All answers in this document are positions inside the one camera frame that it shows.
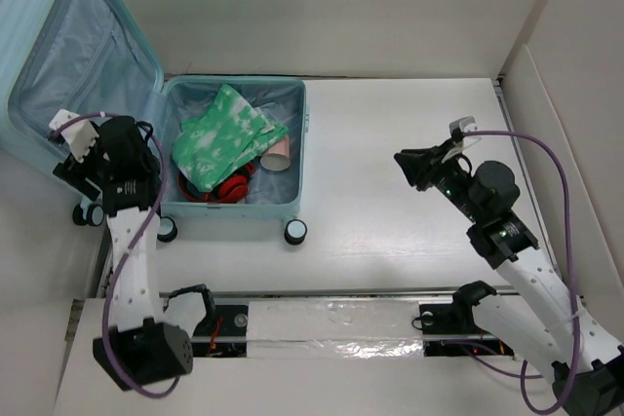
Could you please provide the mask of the green white cloth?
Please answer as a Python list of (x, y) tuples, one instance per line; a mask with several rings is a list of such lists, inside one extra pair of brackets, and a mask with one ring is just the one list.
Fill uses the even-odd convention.
[(286, 125), (252, 107), (229, 85), (221, 86), (203, 115), (182, 122), (180, 127), (172, 158), (186, 179), (205, 193), (289, 131)]

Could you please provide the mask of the light blue hard-shell suitcase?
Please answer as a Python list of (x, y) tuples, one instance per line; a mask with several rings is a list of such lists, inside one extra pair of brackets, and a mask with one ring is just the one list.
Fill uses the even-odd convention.
[(230, 89), (286, 127), (289, 166), (272, 170), (256, 164), (245, 198), (226, 205), (202, 201), (169, 163), (162, 212), (176, 219), (280, 219), (286, 241), (300, 245), (307, 234), (298, 212), (309, 120), (300, 80), (206, 75), (170, 80), (122, 0), (2, 0), (1, 143), (42, 172), (52, 172), (69, 153), (49, 139), (50, 121), (61, 109), (130, 115), (151, 124), (158, 143), (170, 149), (183, 125)]

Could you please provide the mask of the pink white paper cup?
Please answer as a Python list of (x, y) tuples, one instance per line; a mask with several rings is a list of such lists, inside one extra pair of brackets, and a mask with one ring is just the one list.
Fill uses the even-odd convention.
[(283, 171), (290, 167), (290, 139), (287, 134), (261, 155), (260, 164), (270, 171)]

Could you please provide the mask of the red black headphones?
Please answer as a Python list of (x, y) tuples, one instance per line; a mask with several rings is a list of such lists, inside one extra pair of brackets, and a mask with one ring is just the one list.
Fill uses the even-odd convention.
[(193, 203), (238, 204), (249, 192), (250, 179), (255, 173), (252, 162), (235, 170), (211, 192), (201, 192), (180, 171), (177, 174), (177, 186), (184, 198)]

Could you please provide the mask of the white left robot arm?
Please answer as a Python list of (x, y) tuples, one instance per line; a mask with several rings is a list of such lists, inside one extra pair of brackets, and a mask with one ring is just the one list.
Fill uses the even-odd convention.
[(124, 392), (150, 399), (170, 395), (193, 369), (193, 333), (217, 322), (205, 284), (160, 295), (154, 264), (168, 162), (153, 128), (128, 115), (79, 115), (61, 109), (49, 124), (50, 141), (69, 155), (54, 174), (100, 201), (111, 235), (112, 275), (101, 335), (93, 356)]

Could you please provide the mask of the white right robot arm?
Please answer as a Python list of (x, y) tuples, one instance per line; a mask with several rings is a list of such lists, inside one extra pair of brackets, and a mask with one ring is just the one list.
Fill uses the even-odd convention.
[(536, 319), (528, 320), (492, 286), (477, 281), (453, 294), (445, 322), (501, 339), (539, 372), (569, 415), (605, 415), (622, 405), (623, 344), (584, 308), (514, 213), (521, 195), (514, 173), (497, 161), (465, 169), (463, 158), (451, 140), (394, 156), (411, 187), (439, 190), (471, 221), (471, 246)]

